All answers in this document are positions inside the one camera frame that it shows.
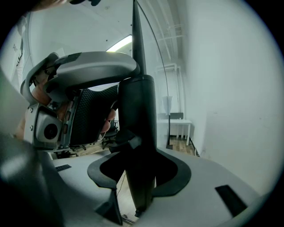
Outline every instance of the white wall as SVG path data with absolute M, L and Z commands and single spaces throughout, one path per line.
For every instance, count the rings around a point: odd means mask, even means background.
M 180 0 L 185 16 L 186 108 L 201 156 L 258 193 L 283 163 L 283 59 L 244 2 Z

